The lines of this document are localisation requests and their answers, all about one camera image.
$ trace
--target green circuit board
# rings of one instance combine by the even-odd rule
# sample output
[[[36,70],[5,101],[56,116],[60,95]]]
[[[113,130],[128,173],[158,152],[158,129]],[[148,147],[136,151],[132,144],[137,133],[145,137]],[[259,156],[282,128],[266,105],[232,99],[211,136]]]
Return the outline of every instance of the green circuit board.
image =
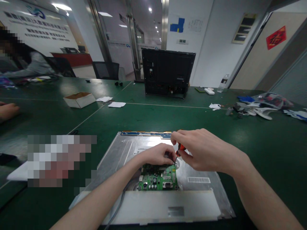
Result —
[[[143,165],[139,178],[139,191],[177,189],[175,165]]]

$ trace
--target hand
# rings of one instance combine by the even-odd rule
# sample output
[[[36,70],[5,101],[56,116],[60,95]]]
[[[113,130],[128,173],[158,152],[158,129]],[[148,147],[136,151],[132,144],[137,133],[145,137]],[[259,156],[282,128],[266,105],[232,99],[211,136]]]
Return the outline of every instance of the hand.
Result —
[[[169,158],[165,158],[165,152],[169,152]],[[147,149],[139,154],[139,157],[142,158],[143,164],[151,165],[172,165],[173,160],[176,159],[176,152],[173,146],[160,143],[150,149]]]
[[[15,104],[5,104],[0,106],[0,119],[3,121],[9,120],[19,114],[19,107]]]
[[[249,163],[249,157],[231,144],[221,140],[206,129],[178,130],[173,132],[171,141],[183,144],[192,154],[180,150],[182,159],[198,171],[219,171],[231,176],[240,166]]]

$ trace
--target red desk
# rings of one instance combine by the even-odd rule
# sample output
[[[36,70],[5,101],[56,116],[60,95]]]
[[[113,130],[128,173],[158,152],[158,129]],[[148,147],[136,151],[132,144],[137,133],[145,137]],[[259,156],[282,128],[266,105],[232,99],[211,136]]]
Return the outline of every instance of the red desk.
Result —
[[[51,53],[55,58],[66,58],[71,67],[77,67],[82,65],[92,65],[92,58],[89,54],[86,53]]]

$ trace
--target water bottle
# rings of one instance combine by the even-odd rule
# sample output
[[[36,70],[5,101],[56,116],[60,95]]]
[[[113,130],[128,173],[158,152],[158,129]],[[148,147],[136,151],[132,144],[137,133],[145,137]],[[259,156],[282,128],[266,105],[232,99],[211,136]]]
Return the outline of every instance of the water bottle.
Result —
[[[224,90],[224,88],[225,88],[225,86],[226,86],[226,83],[227,83],[228,79],[229,79],[229,73],[226,74],[225,77],[223,77],[223,79],[222,79],[222,81],[221,81],[221,83],[220,83],[220,86],[219,86],[218,89],[217,89],[217,91],[218,91],[219,93],[223,92],[223,90]]]

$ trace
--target red tool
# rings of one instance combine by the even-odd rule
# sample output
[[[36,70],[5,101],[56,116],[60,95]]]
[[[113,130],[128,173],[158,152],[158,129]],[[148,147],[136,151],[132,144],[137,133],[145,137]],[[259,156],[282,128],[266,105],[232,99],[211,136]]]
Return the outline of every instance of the red tool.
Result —
[[[181,155],[180,155],[180,153],[179,153],[179,150],[186,150],[186,147],[184,147],[182,144],[180,144],[180,143],[178,143],[178,150],[176,151],[176,155],[177,155],[177,157],[176,157],[176,159],[175,159],[175,161],[174,161],[174,164],[176,164],[176,160],[177,160],[177,158],[178,157],[181,157]]]

